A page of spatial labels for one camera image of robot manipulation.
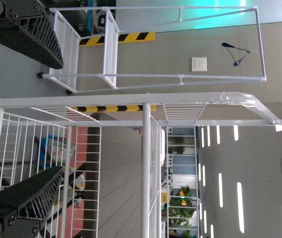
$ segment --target blue object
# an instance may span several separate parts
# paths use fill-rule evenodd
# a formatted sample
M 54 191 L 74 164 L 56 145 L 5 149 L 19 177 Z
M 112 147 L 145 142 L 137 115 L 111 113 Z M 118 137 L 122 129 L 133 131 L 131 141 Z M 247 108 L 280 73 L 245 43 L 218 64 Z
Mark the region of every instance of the blue object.
M 48 139 L 52 139 L 52 138 L 53 138 L 52 135 L 48 135 Z M 42 139 L 41 139 L 41 147 L 44 149 L 44 151 L 46 150 L 46 143 L 47 143 L 47 138 L 46 137 L 42 137 Z M 42 150 L 40 150 L 40 164 L 39 164 L 39 168 L 41 170 L 44 169 L 44 163 L 45 163 L 45 154 L 44 154 L 44 152 Z
M 93 7 L 93 0 L 88 0 L 88 7 Z M 86 21 L 86 29 L 90 33 L 92 32 L 92 19 L 93 17 L 93 10 L 87 11 L 87 21 Z

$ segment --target gray floor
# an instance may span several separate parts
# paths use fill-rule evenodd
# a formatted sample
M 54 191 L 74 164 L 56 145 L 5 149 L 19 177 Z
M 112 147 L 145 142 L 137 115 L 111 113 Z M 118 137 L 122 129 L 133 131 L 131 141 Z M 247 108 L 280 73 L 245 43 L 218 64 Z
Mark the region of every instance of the gray floor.
M 0 98 L 65 96 L 65 90 L 47 80 L 38 79 L 48 67 L 0 45 Z

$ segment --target black cable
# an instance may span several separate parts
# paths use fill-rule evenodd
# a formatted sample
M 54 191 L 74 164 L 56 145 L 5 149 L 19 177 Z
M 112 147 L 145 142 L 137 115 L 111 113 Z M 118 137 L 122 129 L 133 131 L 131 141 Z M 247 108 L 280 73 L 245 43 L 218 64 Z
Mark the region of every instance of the black cable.
M 251 51 L 248 51 L 246 49 L 242 49 L 242 48 L 238 48 L 238 47 L 235 47 L 235 48 L 238 49 L 238 50 L 247 51 L 248 54 L 251 53 Z
M 234 59 L 233 54 L 231 53 L 231 51 L 227 47 L 225 47 L 225 48 L 229 51 L 230 55 L 232 56 L 233 61 L 235 62 L 235 59 Z

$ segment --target wall plate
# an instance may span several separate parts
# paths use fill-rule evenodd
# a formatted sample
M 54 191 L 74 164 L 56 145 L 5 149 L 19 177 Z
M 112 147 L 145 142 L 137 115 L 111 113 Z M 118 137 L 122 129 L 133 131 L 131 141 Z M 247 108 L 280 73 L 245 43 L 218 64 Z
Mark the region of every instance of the wall plate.
M 207 58 L 199 57 L 199 58 L 191 58 L 191 71 L 207 71 Z

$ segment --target white metal frame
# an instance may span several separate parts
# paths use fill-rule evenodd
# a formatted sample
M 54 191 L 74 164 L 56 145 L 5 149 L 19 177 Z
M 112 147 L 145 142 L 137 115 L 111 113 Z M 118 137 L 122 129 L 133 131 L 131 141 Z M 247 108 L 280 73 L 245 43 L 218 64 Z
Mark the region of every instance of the white metal frame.
M 198 187 L 198 172 L 197 172 L 197 167 L 198 167 L 198 164 L 197 164 L 197 149 L 196 149 L 196 127 L 191 127 L 194 129 L 194 132 L 193 132 L 193 135 L 170 135 L 169 133 L 169 129 L 171 127 L 167 127 L 167 132 L 166 132 L 166 148 L 167 148 L 167 163 L 166 163 L 166 169 L 167 169 L 167 237 L 169 237 L 169 231 L 170 230 L 188 230 L 188 231 L 197 231 L 197 237 L 200 237 L 200 234 L 199 234 L 199 209 L 198 209 L 198 206 L 199 206 L 199 203 L 200 203 L 200 199 L 198 198 L 198 191 L 199 191 L 199 187 Z M 194 144 L 183 144 L 183 145 L 170 145 L 169 144 L 169 138 L 173 138 L 173 137 L 192 137 L 194 138 Z M 169 150 L 168 148 L 169 147 L 174 147 L 174 146 L 184 146 L 184 147 L 188 147 L 188 146 L 194 146 L 195 148 L 195 153 L 194 154 L 183 154 L 181 156 L 194 156 L 195 157 L 195 161 L 194 161 L 194 165 L 174 165 L 173 163 L 173 154 L 169 154 Z M 185 196 L 185 197 L 181 197 L 181 196 L 176 196 L 176 195 L 171 195 L 171 186 L 172 186 L 172 181 L 170 181 L 170 175 L 169 175 L 169 171 L 170 171 L 170 168 L 173 169 L 174 166 L 195 166 L 195 172 L 196 172 L 196 175 L 187 175 L 187 176 L 195 176 L 196 177 L 196 196 Z M 193 202 L 196 202 L 196 205 L 194 205 L 193 207 L 175 207 L 175 206 L 170 206 L 170 198 L 190 198 Z M 197 227 L 198 229 L 196 228 L 177 228 L 177 227 L 169 227 L 169 220 L 172 219 L 172 220 L 177 220 L 177 219 L 186 219 L 189 221 L 189 219 L 191 218 L 184 218 L 184 217 L 172 217 L 169 215 L 169 209 L 170 208 L 178 208 L 178 209 L 184 209 L 184 208 L 194 208 L 196 209 L 196 219 L 197 219 Z
M 80 106 L 104 106 L 104 105 L 142 105 L 143 104 L 143 120 L 141 121 L 107 121 L 107 120 L 95 120 L 93 115 L 86 117 L 80 113 L 78 117 L 69 119 L 69 114 L 61 114 L 66 109 L 67 112 L 73 112 L 72 107 Z M 261 120 L 198 120 L 199 115 L 202 113 L 204 107 L 209 104 L 216 105 L 240 105 L 253 111 L 259 115 Z M 151 116 L 151 105 L 164 105 L 165 108 L 172 108 L 172 112 L 178 117 L 169 117 L 168 120 L 154 120 Z M 199 105 L 199 115 L 194 118 L 182 117 L 183 108 L 191 107 L 192 105 Z M 18 116 L 16 114 L 9 113 L 9 110 L 15 109 L 23 112 L 24 110 L 33 110 L 40 115 L 55 116 L 56 120 L 38 120 L 28 117 Z M 9 134 L 8 128 L 13 126 L 15 129 L 13 147 L 14 158 L 17 157 L 17 153 L 22 151 L 19 156 L 22 156 L 22 163 L 25 161 L 25 144 L 26 134 L 33 137 L 35 130 L 40 130 L 40 138 L 42 136 L 48 137 L 49 128 L 53 130 L 53 135 L 58 134 L 58 137 L 65 136 L 65 130 L 68 128 L 67 139 L 67 155 L 66 155 L 66 168 L 69 167 L 69 148 L 71 138 L 72 126 L 143 126 L 143 163 L 142 163 L 142 232 L 143 238 L 159 237 L 158 233 L 161 232 L 158 227 L 161 227 L 160 213 L 161 208 L 161 193 L 160 193 L 160 128 L 161 126 L 199 126 L 199 125 L 220 125 L 220 126 L 232 126 L 238 124 L 239 126 L 254 126 L 265 125 L 275 126 L 282 124 L 282 120 L 276 117 L 268 108 L 266 108 L 257 98 L 252 95 L 237 92 L 221 92 L 221 93 L 183 93 L 183 94 L 134 94 L 134 95 L 102 95 L 102 96 L 76 96 L 76 97 L 58 97 L 58 98 L 24 98 L 24 99 L 0 99 L 0 135 L 2 131 L 6 131 L 4 135 L 5 144 L 10 142 L 6 139 L 6 135 Z M 37 173 L 39 172 L 39 159 L 37 161 Z M 61 187 L 68 187 L 68 181 L 65 179 L 64 185 Z M 65 224 L 66 209 L 63 206 L 62 212 L 62 224 Z M 61 236 L 64 238 L 64 230 L 61 230 Z
M 194 17 L 189 19 L 182 19 L 183 9 L 232 9 L 234 11 L 208 15 L 202 17 Z M 153 23 L 146 25 L 144 27 L 134 28 L 134 29 L 119 29 L 115 19 L 111 14 L 111 10 L 115 9 L 176 9 L 178 10 L 178 18 L 175 21 L 163 22 L 163 23 Z M 80 37 L 78 33 L 73 29 L 73 27 L 67 22 L 63 17 L 62 11 L 76 11 L 76 10 L 103 10 L 106 12 L 106 31 L 105 34 L 92 35 L 88 37 Z M 73 93 L 82 92 L 100 92 L 100 91 L 110 91 L 110 90 L 126 90 L 126 89 L 137 89 L 137 88 L 153 88 L 153 87 L 171 87 L 171 86 L 183 86 L 183 85 L 209 85 L 209 84 L 224 84 L 224 83 L 241 83 L 241 82 L 261 82 L 266 81 L 266 71 L 264 63 L 263 45 L 261 28 L 259 22 L 259 13 L 257 6 L 123 6 L 123 7 L 65 7 L 65 8 L 50 8 L 51 12 L 55 13 L 55 23 L 54 30 L 56 32 L 58 41 L 60 43 L 60 48 L 64 60 L 64 68 L 60 70 L 55 70 L 50 68 L 49 74 L 44 74 L 44 78 L 48 78 L 60 86 L 70 90 Z M 117 54 L 118 54 L 118 35 L 137 32 L 142 30 L 149 30 L 151 27 L 159 27 L 168 24 L 177 24 L 188 21 L 195 21 L 206 18 L 220 17 L 225 15 L 239 14 L 245 12 L 254 12 L 256 17 L 256 25 L 258 31 L 258 41 L 259 41 L 259 52 L 261 58 L 262 75 L 257 77 L 250 76 L 220 76 L 220 75 L 195 75 L 195 74 L 126 74 L 117 73 Z M 88 39 L 95 36 L 105 37 L 105 49 L 104 49 L 104 61 L 103 61 L 103 72 L 102 73 L 77 73 L 78 64 L 78 52 L 79 52 L 79 42 L 83 39 Z M 92 89 L 77 91 L 76 81 L 77 77 L 98 77 L 103 79 L 110 88 L 102 89 Z M 140 86 L 125 86 L 117 87 L 116 80 L 117 77 L 151 77 L 151 78 L 175 78 L 178 82 L 166 83 L 166 84 L 151 84 L 151 85 L 140 85 Z M 183 82 L 184 78 L 192 79 L 204 79 L 203 81 L 196 82 Z

